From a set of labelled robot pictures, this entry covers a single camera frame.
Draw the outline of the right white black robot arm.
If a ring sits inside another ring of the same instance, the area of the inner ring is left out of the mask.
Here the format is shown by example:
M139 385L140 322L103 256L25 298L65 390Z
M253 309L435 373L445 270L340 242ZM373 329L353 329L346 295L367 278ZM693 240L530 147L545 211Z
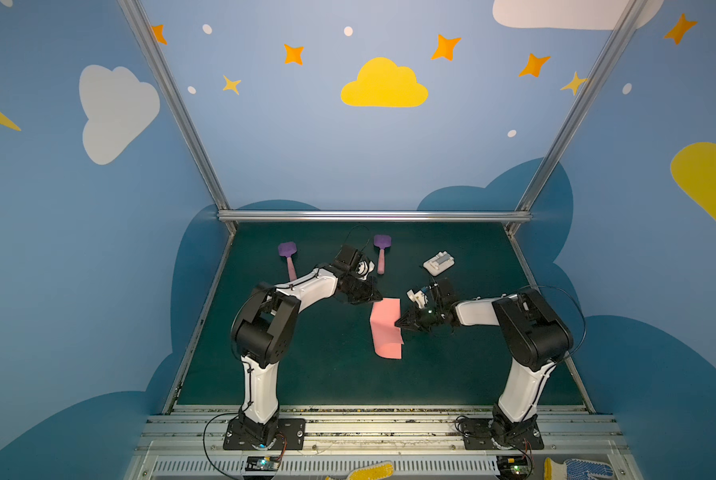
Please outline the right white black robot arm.
M396 327L429 333L440 325L497 326L512 356L491 421L463 436L487 438L498 449L542 449L538 404L553 371L572 354L574 337L541 291L525 286L500 297L461 300L444 279L407 296L411 306L395 321Z

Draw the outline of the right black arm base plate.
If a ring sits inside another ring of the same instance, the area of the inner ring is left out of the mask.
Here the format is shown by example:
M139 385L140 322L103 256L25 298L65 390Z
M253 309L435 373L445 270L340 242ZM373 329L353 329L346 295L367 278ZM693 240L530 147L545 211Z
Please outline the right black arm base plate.
M537 415L523 422L510 422L502 418L471 418L460 416L455 428L463 437L467 450L543 450L544 439Z

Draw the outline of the pink square paper sheet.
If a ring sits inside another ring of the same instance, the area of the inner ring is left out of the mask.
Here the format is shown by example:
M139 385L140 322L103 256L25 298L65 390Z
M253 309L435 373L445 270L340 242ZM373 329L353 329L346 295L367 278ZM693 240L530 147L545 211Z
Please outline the pink square paper sheet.
M403 338L395 323L401 317L401 300L386 298L373 304L370 326L375 353L385 359L402 358Z

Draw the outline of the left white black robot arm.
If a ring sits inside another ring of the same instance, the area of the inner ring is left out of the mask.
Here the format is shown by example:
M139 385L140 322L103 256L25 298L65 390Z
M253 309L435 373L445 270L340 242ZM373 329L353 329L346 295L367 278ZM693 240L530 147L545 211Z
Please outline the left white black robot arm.
M244 374L244 400L227 431L227 449L244 442L267 450L284 432L279 426L279 363L291 347L299 315L316 303L342 295L350 304L383 299L373 273L377 264L344 244L334 260L285 283L259 283L236 315L230 334Z

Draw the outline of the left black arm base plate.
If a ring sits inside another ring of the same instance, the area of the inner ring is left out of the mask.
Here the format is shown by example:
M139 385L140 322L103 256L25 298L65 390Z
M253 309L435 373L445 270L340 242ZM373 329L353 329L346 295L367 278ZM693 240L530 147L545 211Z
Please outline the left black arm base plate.
M302 450L306 420L304 418L273 417L268 423L248 418L235 418L229 422L222 448L226 451L282 451Z

